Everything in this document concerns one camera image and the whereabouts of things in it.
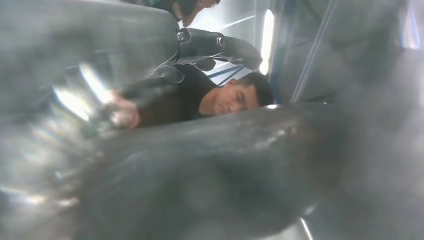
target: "black t-shirt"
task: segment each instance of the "black t-shirt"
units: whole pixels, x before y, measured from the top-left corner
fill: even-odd
[[[173,9],[173,5],[175,3],[178,3],[183,15],[190,16],[195,11],[198,0],[162,0],[159,3],[156,3],[153,7],[156,9],[168,11],[175,16]]]
[[[181,83],[152,79],[131,87],[123,97],[136,103],[142,122],[140,128],[197,120],[203,98],[216,88],[208,76],[195,66],[175,66],[184,74]]]

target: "hand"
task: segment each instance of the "hand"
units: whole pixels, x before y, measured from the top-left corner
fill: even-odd
[[[175,16],[179,20],[183,20],[184,16],[183,16],[183,13],[181,12],[181,7],[177,2],[173,4],[172,9],[173,9]]]
[[[113,108],[112,121],[118,127],[135,129],[141,122],[137,105],[121,97],[117,92],[111,91]]]
[[[183,23],[183,26],[184,26],[184,28],[187,28],[187,27],[189,27],[192,23],[193,23],[193,21],[195,20],[195,18],[196,18],[196,16],[203,10],[203,9],[205,9],[206,7],[206,5],[204,4],[204,3],[201,3],[200,2],[201,0],[199,0],[198,2],[197,2],[197,5],[196,5],[196,8],[195,8],[195,10],[194,10],[194,12],[191,14],[191,15],[189,15],[189,16],[186,16],[186,15],[183,15],[182,16],[182,23]]]

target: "dark hair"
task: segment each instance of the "dark hair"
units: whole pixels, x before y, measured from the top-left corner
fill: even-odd
[[[274,104],[274,94],[268,79],[259,72],[252,72],[238,80],[238,84],[256,89],[257,101],[261,107]]]

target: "person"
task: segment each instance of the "person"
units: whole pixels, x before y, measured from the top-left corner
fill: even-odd
[[[136,94],[113,91],[113,104],[125,113],[120,115],[125,117],[115,121],[117,125],[124,129],[151,127],[238,113],[274,103],[268,80],[258,72],[238,80],[231,79],[225,86],[217,87],[195,66],[175,67],[185,75],[184,80],[179,84],[153,81],[162,90],[169,86],[174,88],[150,104],[146,104],[146,98],[155,92],[152,86],[141,87]]]
[[[210,9],[221,0],[150,0],[154,8],[170,12],[175,16],[178,22],[182,21],[183,26],[187,28],[195,20],[196,16],[204,9]]]

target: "man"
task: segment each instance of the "man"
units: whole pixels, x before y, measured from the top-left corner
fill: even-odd
[[[165,10],[175,16],[178,22],[182,21],[185,28],[190,26],[196,16],[204,9],[210,9],[221,0],[122,0],[136,5],[144,5]]]
[[[195,66],[175,67],[185,75],[184,81],[179,84],[161,83],[160,89],[171,86],[171,91],[161,94],[149,104],[145,100],[141,101],[143,104],[136,102],[140,103],[140,99],[155,92],[152,86],[142,87],[141,92],[135,95],[115,92],[115,107],[123,113],[121,116],[125,116],[115,122],[125,129],[135,129],[222,116],[274,103],[271,86],[260,73],[253,72],[239,80],[230,80],[224,87],[217,87]]]

